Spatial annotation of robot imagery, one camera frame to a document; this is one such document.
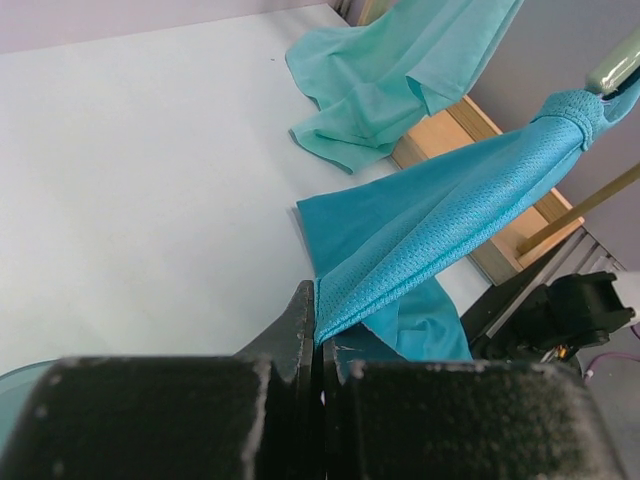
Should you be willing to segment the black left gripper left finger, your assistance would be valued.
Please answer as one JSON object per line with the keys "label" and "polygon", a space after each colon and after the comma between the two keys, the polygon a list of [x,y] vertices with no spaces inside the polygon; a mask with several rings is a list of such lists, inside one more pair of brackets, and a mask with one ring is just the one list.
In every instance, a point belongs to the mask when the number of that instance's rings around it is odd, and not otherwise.
{"label": "black left gripper left finger", "polygon": [[66,357],[4,418],[5,479],[316,479],[314,287],[231,356]]}

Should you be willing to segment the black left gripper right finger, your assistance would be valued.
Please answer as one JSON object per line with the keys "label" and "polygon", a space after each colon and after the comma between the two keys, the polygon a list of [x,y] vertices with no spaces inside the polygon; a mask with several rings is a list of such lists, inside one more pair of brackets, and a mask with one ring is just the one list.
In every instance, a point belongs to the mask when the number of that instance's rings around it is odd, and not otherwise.
{"label": "black left gripper right finger", "polygon": [[370,331],[320,347],[331,479],[623,479],[591,395],[570,369],[410,362]]}

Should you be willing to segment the blue mesh t shirt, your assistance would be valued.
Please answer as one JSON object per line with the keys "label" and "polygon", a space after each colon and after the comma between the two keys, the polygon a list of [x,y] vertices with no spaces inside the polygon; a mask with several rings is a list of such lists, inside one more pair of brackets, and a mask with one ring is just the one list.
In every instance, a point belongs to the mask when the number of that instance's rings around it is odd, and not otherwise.
{"label": "blue mesh t shirt", "polygon": [[638,98],[637,87],[611,98],[555,93],[521,129],[300,201],[316,275],[315,342],[363,324],[408,360],[469,360],[437,275],[555,187]]}

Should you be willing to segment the mint green t shirt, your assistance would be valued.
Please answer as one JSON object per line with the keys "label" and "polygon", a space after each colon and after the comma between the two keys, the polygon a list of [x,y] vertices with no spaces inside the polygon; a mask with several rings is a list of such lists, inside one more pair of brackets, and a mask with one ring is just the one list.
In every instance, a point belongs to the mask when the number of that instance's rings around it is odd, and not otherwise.
{"label": "mint green t shirt", "polygon": [[306,33],[285,59],[318,111],[291,128],[293,140],[348,173],[390,155],[424,117],[469,93],[521,6],[399,1],[367,26]]}

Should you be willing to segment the translucent green plastic hanger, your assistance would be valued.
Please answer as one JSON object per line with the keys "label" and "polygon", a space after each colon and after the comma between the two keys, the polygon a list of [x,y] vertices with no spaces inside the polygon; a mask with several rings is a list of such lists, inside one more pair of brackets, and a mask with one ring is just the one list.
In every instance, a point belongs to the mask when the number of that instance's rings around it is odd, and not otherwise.
{"label": "translucent green plastic hanger", "polygon": [[639,28],[618,43],[585,77],[585,89],[608,96],[615,93],[639,68]]}

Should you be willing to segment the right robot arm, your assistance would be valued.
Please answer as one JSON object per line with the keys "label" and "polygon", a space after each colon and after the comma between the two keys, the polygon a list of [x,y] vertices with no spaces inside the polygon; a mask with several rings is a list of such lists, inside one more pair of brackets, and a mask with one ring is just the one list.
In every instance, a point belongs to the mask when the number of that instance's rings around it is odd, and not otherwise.
{"label": "right robot arm", "polygon": [[567,363],[639,323],[639,274],[570,274],[517,290],[492,287],[462,316],[472,356]]}

